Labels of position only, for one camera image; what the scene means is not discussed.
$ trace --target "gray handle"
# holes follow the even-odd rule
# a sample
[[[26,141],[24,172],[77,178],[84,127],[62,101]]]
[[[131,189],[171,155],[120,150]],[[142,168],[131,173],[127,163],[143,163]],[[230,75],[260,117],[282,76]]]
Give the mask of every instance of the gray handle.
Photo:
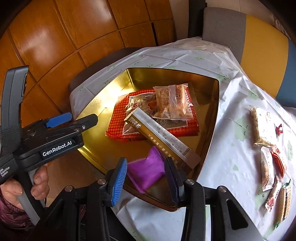
[[[32,170],[32,171],[28,172],[32,185],[35,184],[34,183],[34,180],[33,180],[33,176],[34,176],[34,174],[35,174],[35,172],[37,170],[38,170],[38,168],[35,169],[35,170]],[[39,222],[40,217],[38,216],[38,214],[34,210],[33,206],[31,205],[31,203],[30,203],[30,201],[29,201],[26,193],[23,192],[23,194],[21,196],[17,196],[17,199],[20,202],[20,204],[23,207],[23,209],[26,212],[26,214],[29,216],[31,222],[34,225],[36,225]],[[44,200],[40,200],[40,202],[41,202],[42,206],[45,207],[45,201]]]

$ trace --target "human hand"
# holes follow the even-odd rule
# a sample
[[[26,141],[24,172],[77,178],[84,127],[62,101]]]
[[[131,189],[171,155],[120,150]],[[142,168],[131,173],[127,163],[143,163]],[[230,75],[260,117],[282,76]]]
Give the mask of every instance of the human hand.
[[[49,193],[47,167],[41,166],[33,176],[35,185],[31,189],[31,194],[36,200],[45,199]],[[17,196],[23,194],[22,185],[15,179],[9,179],[1,186],[1,191],[4,198],[12,205],[22,209]]]

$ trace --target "wrapped snack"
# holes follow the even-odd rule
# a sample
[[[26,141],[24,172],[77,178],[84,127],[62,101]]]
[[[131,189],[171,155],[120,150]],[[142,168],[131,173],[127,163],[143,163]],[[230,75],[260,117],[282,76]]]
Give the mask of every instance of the wrapped snack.
[[[157,113],[159,119],[192,120],[189,99],[185,89],[188,84],[153,87],[156,92]]]
[[[271,148],[271,155],[276,167],[279,170],[281,178],[283,178],[287,170],[287,164],[277,146],[273,146]]]
[[[280,204],[279,213],[276,219],[276,228],[286,219],[290,212],[291,206],[291,180],[281,187],[279,192]]]
[[[127,175],[140,193],[145,193],[165,173],[163,160],[157,147],[153,146],[147,158],[128,163]]]
[[[280,124],[279,126],[276,126],[276,135],[279,136],[283,132],[283,126]]]
[[[114,107],[106,135],[110,138],[122,141],[129,139],[145,139],[145,137],[140,134],[135,127],[125,123],[124,121],[126,116],[128,116],[129,113],[137,107],[140,107],[141,110],[152,117],[157,112],[155,91],[153,89],[146,89],[120,96]],[[196,136],[199,132],[199,125],[193,106],[190,106],[190,108],[194,116],[193,120],[155,119],[155,121],[174,136]]]
[[[272,155],[267,147],[261,147],[262,191],[272,189],[274,183],[274,166]]]
[[[281,189],[282,182],[281,180],[276,176],[276,180],[274,182],[274,186],[272,191],[270,192],[268,199],[266,200],[265,203],[265,208],[267,209],[268,213],[271,212],[272,207],[274,206],[277,196],[279,195],[279,191]]]
[[[251,109],[254,121],[255,143],[257,146],[271,147],[277,143],[274,123],[270,113],[260,108]]]
[[[160,150],[165,158],[171,157],[179,168],[188,166],[190,169],[194,169],[199,163],[200,157],[193,150],[150,118],[140,108],[136,108],[124,120],[136,127],[152,145]]]

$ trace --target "wooden wall panel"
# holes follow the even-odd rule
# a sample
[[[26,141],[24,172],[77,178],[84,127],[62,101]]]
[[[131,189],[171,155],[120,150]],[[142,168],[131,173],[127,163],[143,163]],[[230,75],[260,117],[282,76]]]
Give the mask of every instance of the wooden wall panel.
[[[144,0],[109,0],[119,28],[149,21]]]
[[[22,126],[27,126],[39,119],[46,119],[60,113],[41,92],[38,86],[26,95],[21,108]]]
[[[119,32],[108,34],[99,38],[91,45],[81,49],[79,53],[83,58],[86,66],[90,66],[99,59],[115,52],[116,50],[123,49],[124,45]]]
[[[0,99],[2,98],[2,90],[7,70],[21,65],[9,40],[8,34],[5,32],[0,39]]]
[[[32,1],[11,23],[10,31],[36,80],[74,51],[52,0]]]
[[[154,22],[158,45],[164,45],[176,41],[174,21],[172,19]]]
[[[150,20],[173,18],[169,0],[145,0]]]
[[[156,46],[151,23],[125,28],[120,34],[126,47]]]
[[[27,64],[23,125],[69,111],[71,79],[118,49],[155,46],[152,21],[160,45],[175,40],[168,1],[32,0],[0,39],[0,97],[6,71]]]
[[[117,30],[105,0],[56,0],[77,48]]]
[[[71,112],[68,84],[82,70],[84,65],[76,53],[39,81],[42,89],[63,112]]]

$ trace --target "screw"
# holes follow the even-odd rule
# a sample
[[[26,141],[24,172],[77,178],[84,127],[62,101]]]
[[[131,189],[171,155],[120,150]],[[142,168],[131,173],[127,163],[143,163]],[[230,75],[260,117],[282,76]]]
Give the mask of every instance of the screw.
[[[98,184],[103,185],[106,183],[106,179],[105,178],[101,178],[98,180]]]
[[[227,188],[224,187],[224,186],[220,186],[220,187],[219,187],[219,191],[220,191],[220,192],[226,192],[226,191],[227,191]]]
[[[72,186],[66,186],[65,187],[65,191],[66,192],[71,192],[73,190],[73,187]]]
[[[189,184],[189,185],[193,185],[194,184],[194,181],[192,179],[187,179],[186,180],[186,183]]]

